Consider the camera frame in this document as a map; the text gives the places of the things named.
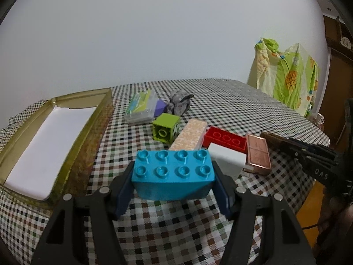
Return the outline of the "turquoise duplo brick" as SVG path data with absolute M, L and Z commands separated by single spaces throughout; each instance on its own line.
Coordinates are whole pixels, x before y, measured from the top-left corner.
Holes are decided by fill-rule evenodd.
M 215 181 L 207 150 L 137 152 L 132 183 L 141 199 L 204 199 Z

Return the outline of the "lime green duplo cube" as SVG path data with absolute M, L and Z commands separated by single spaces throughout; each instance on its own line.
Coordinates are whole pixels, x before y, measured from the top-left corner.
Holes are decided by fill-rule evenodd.
M 180 117 L 163 113 L 152 123 L 153 139 L 165 144 L 172 144 L 178 135 Z

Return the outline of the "grey sock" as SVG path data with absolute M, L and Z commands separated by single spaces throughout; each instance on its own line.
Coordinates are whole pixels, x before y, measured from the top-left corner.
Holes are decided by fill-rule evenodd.
M 193 94 L 185 90 L 171 92 L 170 101 L 167 103 L 165 112 L 177 116 L 182 116 L 191 106 Z

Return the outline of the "white block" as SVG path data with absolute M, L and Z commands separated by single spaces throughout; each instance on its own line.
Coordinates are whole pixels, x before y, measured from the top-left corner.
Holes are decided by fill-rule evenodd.
M 210 143 L 208 151 L 211 159 L 217 162 L 223 174 L 234 180 L 240 175 L 248 177 L 248 174 L 243 171 L 246 164 L 246 154 L 214 143 Z

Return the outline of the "rose gold compact case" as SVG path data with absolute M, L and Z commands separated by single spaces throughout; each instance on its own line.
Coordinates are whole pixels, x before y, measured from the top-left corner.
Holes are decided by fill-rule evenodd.
M 247 160 L 244 171 L 258 175 L 269 175 L 272 171 L 269 149 L 264 138 L 246 134 Z

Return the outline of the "red duplo brick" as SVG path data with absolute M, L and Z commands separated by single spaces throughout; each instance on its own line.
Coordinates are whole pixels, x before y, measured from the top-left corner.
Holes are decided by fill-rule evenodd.
M 247 153 L 247 140 L 245 137 L 213 126 L 211 126 L 205 133 L 202 146 L 204 148 L 209 148 L 211 143 L 240 153 Z

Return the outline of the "white mug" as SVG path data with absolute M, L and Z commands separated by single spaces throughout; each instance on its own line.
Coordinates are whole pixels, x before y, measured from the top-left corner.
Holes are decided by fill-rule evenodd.
M 320 128 L 322 131 L 324 130 L 324 122 L 325 118 L 322 114 L 318 113 L 316 117 L 314 118 L 314 123 L 315 125 Z

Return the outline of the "beige speckled block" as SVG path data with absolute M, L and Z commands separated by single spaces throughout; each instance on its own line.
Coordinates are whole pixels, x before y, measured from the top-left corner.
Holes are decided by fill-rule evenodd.
M 169 147 L 170 151 L 193 151 L 202 147 L 207 130 L 207 122 L 192 118 L 188 121 L 181 133 Z

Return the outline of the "checkered tablecloth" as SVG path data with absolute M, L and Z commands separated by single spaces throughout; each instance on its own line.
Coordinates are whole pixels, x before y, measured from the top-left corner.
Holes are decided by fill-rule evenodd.
M 1 178 L 52 117 L 24 164 L 59 159 L 49 191 L 1 187 L 1 239 L 21 264 L 311 264 L 295 214 L 317 170 L 267 149 L 263 132 L 326 149 L 329 138 L 281 102 L 238 81 L 121 85 L 43 100 L 1 131 Z

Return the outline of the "gold tin box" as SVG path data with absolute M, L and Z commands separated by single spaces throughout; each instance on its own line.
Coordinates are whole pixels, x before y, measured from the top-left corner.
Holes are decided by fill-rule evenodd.
M 84 196 L 113 110 L 109 88 L 48 100 L 1 150 L 1 189 L 45 210 Z

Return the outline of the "purple block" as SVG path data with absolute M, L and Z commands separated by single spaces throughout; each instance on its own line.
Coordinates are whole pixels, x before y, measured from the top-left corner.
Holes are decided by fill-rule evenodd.
M 158 100 L 154 111 L 154 117 L 158 117 L 161 114 L 163 114 L 165 112 L 166 107 L 167 107 L 166 102 L 164 102 L 163 100 Z

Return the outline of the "green pineapple print cloth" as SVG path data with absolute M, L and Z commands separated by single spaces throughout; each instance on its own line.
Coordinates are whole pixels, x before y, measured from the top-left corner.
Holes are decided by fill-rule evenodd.
M 295 43 L 285 51 L 269 38 L 254 46 L 248 84 L 306 117 L 314 107 L 319 66 L 304 47 Z

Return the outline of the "brown wooden cabinet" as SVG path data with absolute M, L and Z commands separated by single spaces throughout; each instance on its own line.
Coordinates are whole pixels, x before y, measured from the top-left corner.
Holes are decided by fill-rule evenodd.
M 345 102 L 352 98 L 352 35 L 338 18 L 324 16 L 330 66 L 320 113 L 330 147 L 342 152 L 348 145 Z

